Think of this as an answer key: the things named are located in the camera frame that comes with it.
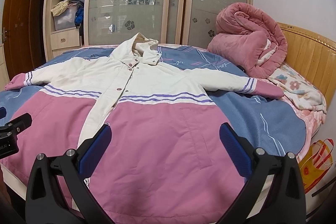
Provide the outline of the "pink and cream hooded jacket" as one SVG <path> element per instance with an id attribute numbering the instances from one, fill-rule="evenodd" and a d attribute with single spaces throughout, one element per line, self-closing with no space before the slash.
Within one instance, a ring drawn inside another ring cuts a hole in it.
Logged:
<path id="1" fill-rule="evenodd" d="M 227 117 L 208 96 L 225 90 L 279 99 L 264 81 L 164 63 L 157 41 L 136 34 L 104 57 L 73 57 L 15 76 L 6 90 L 39 86 L 16 115 L 31 126 L 2 160 L 26 184 L 39 153 L 77 148 L 107 124 L 112 141 L 89 179 L 117 223 L 212 223 L 242 189 L 219 139 Z"/>

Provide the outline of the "yellow red shopping bag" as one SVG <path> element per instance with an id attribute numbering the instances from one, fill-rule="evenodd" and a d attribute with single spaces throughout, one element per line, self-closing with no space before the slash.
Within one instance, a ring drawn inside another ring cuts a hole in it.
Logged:
<path id="1" fill-rule="evenodd" d="M 311 191 L 332 167 L 333 149 L 333 139 L 319 139 L 310 145 L 308 153 L 299 162 L 305 194 Z"/>

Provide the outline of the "blue striped bed sheet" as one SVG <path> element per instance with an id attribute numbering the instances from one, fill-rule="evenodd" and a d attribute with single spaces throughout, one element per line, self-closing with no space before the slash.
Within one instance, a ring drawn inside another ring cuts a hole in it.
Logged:
<path id="1" fill-rule="evenodd" d="M 245 75 L 227 59 L 195 47 L 160 46 L 158 51 L 164 63 L 179 69 L 208 68 Z M 272 100 L 220 90 L 208 94 L 227 116 L 236 133 L 248 139 L 254 147 L 283 156 L 287 152 L 298 154 L 304 145 L 310 144 L 311 130 L 296 109 L 283 99 Z"/>

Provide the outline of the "brown wooden door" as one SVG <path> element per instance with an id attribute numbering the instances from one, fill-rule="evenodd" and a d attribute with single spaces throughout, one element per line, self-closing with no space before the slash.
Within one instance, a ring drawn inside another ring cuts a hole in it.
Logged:
<path id="1" fill-rule="evenodd" d="M 9 79 L 29 72 L 45 61 L 41 39 L 42 0 L 5 0 L 3 46 Z"/>

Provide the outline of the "clear plastic storage box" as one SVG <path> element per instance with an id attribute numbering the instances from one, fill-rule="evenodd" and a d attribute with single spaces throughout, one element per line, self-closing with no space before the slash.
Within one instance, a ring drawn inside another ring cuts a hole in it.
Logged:
<path id="1" fill-rule="evenodd" d="M 54 17 L 55 30 L 60 31 L 67 28 L 75 27 L 75 15 L 77 6 L 70 5 L 67 9 L 58 16 Z"/>

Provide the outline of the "floral cream blanket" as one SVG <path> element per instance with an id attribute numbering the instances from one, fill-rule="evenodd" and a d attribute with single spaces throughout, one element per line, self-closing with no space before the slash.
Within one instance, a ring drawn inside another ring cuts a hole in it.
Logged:
<path id="1" fill-rule="evenodd" d="M 277 68 L 268 80 L 282 88 L 286 98 L 299 110 L 327 113 L 326 99 L 319 89 L 285 63 Z"/>

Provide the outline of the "beige crumpled cloth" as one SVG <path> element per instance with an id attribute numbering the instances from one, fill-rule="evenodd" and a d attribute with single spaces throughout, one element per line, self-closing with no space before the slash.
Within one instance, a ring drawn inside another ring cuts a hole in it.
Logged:
<path id="1" fill-rule="evenodd" d="M 68 5 L 70 3 L 70 0 L 64 0 L 56 4 L 52 9 L 51 13 L 53 17 L 61 15 L 66 9 L 68 8 Z"/>

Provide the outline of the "blue garment in wardrobe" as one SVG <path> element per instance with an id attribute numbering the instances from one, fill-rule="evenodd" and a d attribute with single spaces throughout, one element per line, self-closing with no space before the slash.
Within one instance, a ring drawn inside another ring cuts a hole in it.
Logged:
<path id="1" fill-rule="evenodd" d="M 84 8 L 83 7 L 79 7 L 76 11 L 76 14 L 75 14 L 75 26 L 77 28 L 79 28 L 83 22 L 83 19 L 84 19 Z"/>

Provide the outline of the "wooden headboard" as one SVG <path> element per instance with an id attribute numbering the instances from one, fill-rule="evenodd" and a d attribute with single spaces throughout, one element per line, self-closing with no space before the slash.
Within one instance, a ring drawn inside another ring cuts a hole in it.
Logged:
<path id="1" fill-rule="evenodd" d="M 330 106 L 336 84 L 335 42 L 304 28 L 278 25 L 288 42 L 285 63 L 318 88 Z"/>

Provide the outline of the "rolled pink quilt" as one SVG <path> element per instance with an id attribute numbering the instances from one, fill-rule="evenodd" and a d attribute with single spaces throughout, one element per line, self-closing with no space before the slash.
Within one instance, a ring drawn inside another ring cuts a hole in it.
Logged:
<path id="1" fill-rule="evenodd" d="M 267 79 L 286 58 L 288 43 L 278 23 L 248 3 L 222 9 L 215 28 L 207 50 L 241 66 L 250 77 Z"/>

